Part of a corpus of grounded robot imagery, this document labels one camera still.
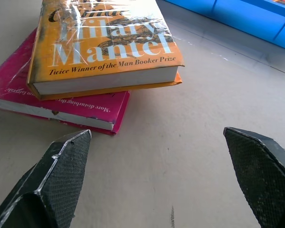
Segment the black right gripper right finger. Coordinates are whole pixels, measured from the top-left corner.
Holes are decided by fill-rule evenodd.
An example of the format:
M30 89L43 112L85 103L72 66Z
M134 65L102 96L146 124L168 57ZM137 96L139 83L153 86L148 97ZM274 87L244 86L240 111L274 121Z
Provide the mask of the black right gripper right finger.
M285 228L285 149L274 139L226 127L238 184L263 228Z

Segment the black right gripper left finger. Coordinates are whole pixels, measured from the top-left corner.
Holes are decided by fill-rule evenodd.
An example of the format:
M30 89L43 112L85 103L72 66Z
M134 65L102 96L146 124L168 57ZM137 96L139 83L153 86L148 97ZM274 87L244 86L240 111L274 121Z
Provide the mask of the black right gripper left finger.
M53 141L0 205L0 228L68 228L82 190L90 130Z

